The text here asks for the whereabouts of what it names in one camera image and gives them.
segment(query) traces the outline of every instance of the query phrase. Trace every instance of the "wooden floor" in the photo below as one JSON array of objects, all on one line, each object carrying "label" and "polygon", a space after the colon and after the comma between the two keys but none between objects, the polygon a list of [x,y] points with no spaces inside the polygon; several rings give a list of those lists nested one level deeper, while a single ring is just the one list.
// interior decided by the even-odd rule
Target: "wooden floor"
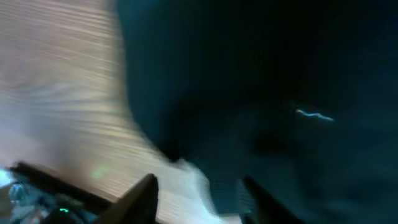
[{"label": "wooden floor", "polygon": [[168,165],[135,131],[111,3],[0,0],[0,165],[40,164],[111,200],[151,172],[161,220],[223,223],[200,173]]}]

